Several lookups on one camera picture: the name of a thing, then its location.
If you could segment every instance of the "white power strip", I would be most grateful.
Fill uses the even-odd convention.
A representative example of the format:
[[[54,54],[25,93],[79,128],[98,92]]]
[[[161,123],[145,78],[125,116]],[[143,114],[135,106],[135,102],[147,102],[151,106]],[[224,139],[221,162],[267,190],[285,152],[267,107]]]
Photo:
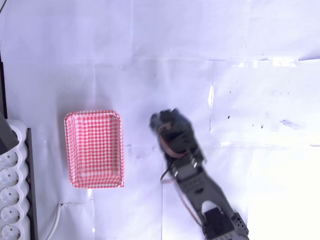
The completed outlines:
[[[29,185],[26,181],[28,150],[27,127],[18,120],[7,120],[19,144],[0,156],[0,240],[30,240]]]

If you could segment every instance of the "power cord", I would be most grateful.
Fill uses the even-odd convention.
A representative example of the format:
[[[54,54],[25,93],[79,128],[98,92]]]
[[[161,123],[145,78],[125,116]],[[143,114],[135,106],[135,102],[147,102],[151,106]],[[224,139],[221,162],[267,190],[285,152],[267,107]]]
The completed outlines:
[[[62,206],[67,206],[66,204],[80,204],[80,205],[83,205],[84,203],[78,203],[78,202],[66,202],[66,203],[59,203],[58,206],[57,206],[57,210],[56,210],[56,215],[55,215],[55,220],[54,220],[54,224],[53,224],[53,227],[48,235],[48,237],[46,238],[46,240],[50,240],[51,237],[53,236],[53,234],[55,233],[56,231],[56,228],[58,226],[58,222],[59,222],[59,218],[60,218],[60,212],[61,212],[61,207]]]
[[[3,2],[3,4],[2,4],[2,7],[1,7],[1,9],[0,9],[0,14],[1,14],[1,12],[2,12],[2,9],[4,9],[4,7],[5,7],[5,5],[6,5],[6,2],[7,2],[7,0],[4,0],[4,2]]]

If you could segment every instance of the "white paper backdrop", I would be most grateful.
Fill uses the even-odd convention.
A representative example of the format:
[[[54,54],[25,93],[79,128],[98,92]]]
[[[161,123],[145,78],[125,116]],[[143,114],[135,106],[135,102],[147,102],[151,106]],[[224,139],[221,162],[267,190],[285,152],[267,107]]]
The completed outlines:
[[[174,186],[159,182],[165,166],[149,117],[174,107],[192,121],[206,169],[250,239],[281,239],[292,227],[280,223],[293,217],[316,227],[320,62],[272,59],[320,55],[318,5],[8,0],[8,115],[32,128],[39,239],[62,202],[85,204],[62,208],[53,240],[203,239]],[[125,187],[88,192],[69,183],[63,118],[100,109],[123,120]],[[269,221],[270,235],[261,228]]]

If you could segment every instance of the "red gingham basket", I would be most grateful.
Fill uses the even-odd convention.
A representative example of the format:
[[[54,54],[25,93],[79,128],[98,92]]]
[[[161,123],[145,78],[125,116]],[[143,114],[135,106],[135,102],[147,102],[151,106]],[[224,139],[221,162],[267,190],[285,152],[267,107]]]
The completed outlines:
[[[76,188],[124,186],[124,144],[119,114],[73,111],[64,118],[70,182]]]

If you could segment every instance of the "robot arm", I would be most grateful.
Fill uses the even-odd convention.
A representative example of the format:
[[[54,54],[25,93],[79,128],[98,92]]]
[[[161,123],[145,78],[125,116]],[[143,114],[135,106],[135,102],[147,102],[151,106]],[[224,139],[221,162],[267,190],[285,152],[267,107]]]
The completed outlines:
[[[191,123],[177,109],[153,114],[150,127],[158,136],[168,172],[190,201],[206,240],[248,240],[249,230],[221,188],[208,176]],[[217,207],[202,213],[202,204]]]

